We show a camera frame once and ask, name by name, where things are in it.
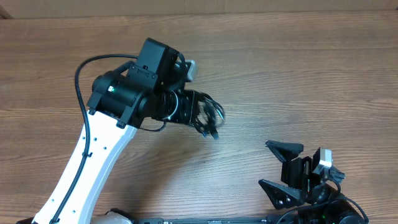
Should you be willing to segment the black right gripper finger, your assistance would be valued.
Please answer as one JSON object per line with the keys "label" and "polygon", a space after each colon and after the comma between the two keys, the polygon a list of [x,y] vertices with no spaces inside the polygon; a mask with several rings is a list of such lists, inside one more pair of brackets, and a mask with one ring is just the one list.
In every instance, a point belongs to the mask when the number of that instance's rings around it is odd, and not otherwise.
{"label": "black right gripper finger", "polygon": [[265,145],[281,163],[291,161],[298,157],[301,152],[303,152],[303,144],[300,143],[287,143],[268,140]]}
{"label": "black right gripper finger", "polygon": [[303,205],[302,191],[299,189],[294,189],[265,179],[259,180],[258,184],[265,191],[276,210]]}

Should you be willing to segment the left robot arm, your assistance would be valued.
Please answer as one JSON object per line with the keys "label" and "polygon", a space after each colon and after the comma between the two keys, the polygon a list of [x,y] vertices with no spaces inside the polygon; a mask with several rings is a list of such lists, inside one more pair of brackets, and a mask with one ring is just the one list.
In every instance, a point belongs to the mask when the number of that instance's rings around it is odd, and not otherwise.
{"label": "left robot arm", "polygon": [[83,115],[80,138],[50,198],[28,223],[89,223],[119,155],[146,118],[192,124],[198,94],[185,84],[197,74],[195,61],[154,39],[139,55],[98,76]]}

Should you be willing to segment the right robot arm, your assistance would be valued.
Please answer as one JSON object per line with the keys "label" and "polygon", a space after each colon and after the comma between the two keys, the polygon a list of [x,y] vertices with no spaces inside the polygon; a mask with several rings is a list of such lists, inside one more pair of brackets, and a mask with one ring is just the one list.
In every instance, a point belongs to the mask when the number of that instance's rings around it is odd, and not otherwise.
{"label": "right robot arm", "polygon": [[283,215],[268,215],[267,223],[368,223],[364,210],[341,193],[345,174],[333,165],[332,151],[320,147],[312,157],[300,157],[303,144],[268,140],[266,147],[282,163],[283,184],[261,179],[259,185]]}

